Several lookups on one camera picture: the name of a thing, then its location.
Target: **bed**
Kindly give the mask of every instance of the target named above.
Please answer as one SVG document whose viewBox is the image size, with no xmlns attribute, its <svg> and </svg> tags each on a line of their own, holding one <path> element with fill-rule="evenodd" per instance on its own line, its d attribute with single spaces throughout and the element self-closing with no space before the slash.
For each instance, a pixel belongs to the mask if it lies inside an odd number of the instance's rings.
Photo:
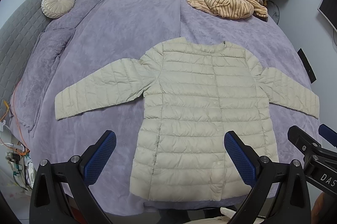
<svg viewBox="0 0 337 224">
<path fill-rule="evenodd" d="M 90 186 L 108 213 L 126 216 L 153 208 L 220 207 L 237 204 L 244 197 L 219 202 L 172 203 L 147 201 L 130 194 L 132 160 L 143 120 L 142 97 L 57 121 L 54 99 L 65 87 L 112 61 L 139 59 L 157 43 L 184 36 L 193 43 L 217 44 L 226 40 L 239 44 L 250 50 L 263 67 L 276 67 L 310 89 L 299 56 L 272 19 L 268 22 L 253 16 L 237 21 L 222 19 L 193 9 L 186 0 L 76 0 L 69 13 L 52 21 L 42 14 L 40 2 L 24 2 L 0 30 L 2 98 L 7 101 L 11 98 L 11 108 L 15 107 L 36 168 L 45 158 L 56 163 L 81 155 L 105 130 L 116 133 L 116 149 L 97 183 Z M 61 38 L 55 38 L 53 31 L 60 31 Z M 42 65 L 41 56 L 51 53 L 45 44 L 56 46 L 61 40 L 63 45 L 57 54 L 53 51 L 55 55 L 48 59 L 51 63 Z M 42 75 L 42 85 L 32 81 Z M 302 158 L 287 140 L 290 126 L 297 125 L 319 139 L 319 120 L 314 117 L 273 104 L 270 115 L 280 162 Z M 10 128 L 14 136 L 21 139 L 14 118 L 10 120 Z M 65 192 L 71 195 L 67 186 Z"/>
</svg>

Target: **jacket sleeve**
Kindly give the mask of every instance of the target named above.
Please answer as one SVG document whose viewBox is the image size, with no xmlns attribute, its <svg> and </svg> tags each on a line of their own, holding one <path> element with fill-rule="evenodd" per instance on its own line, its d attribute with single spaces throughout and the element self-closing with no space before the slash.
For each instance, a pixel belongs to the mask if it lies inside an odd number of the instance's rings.
<svg viewBox="0 0 337 224">
<path fill-rule="evenodd" d="M 126 58 L 114 61 L 65 88 L 55 97 L 56 119 L 139 97 L 161 72 L 163 56 L 158 50 L 160 48 L 161 44 L 151 48 L 140 60 Z"/>
<path fill-rule="evenodd" d="M 319 118 L 320 101 L 317 95 L 276 68 L 265 68 L 257 77 L 258 85 L 269 102 Z"/>
</svg>

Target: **cream puffer jacket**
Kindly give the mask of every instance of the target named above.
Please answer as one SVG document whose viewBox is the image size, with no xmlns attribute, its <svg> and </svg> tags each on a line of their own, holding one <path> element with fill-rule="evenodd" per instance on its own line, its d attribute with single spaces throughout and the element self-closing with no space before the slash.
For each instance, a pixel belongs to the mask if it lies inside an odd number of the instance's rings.
<svg viewBox="0 0 337 224">
<path fill-rule="evenodd" d="M 248 50 L 185 38 L 162 42 L 140 60 L 114 61 L 55 97 L 56 119 L 144 94 L 130 192 L 149 200 L 199 201 L 242 196 L 243 183 L 223 139 L 235 131 L 277 162 L 269 102 L 318 118 L 318 97 Z"/>
</svg>

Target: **white clip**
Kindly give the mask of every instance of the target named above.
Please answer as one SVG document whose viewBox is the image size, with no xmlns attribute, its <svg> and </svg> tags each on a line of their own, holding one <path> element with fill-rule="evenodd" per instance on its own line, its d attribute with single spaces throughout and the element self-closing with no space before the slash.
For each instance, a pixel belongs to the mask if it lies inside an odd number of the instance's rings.
<svg viewBox="0 0 337 224">
<path fill-rule="evenodd" d="M 6 120 L 3 120 L 3 122 L 0 122 L 0 131 L 3 132 L 3 127 L 6 125 Z"/>
</svg>

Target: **neckline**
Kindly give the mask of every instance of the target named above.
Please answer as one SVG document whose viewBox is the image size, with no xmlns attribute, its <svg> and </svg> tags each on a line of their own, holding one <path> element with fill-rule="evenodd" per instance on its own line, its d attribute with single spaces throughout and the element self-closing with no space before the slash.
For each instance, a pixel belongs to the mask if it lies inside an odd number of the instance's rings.
<svg viewBox="0 0 337 224">
<path fill-rule="evenodd" d="M 222 43 L 214 44 L 214 45 L 196 44 L 196 43 L 190 42 L 190 45 L 193 49 L 197 51 L 201 51 L 201 52 L 209 53 L 209 54 L 219 53 L 223 49 L 226 48 L 226 42 L 222 42 Z"/>
</svg>

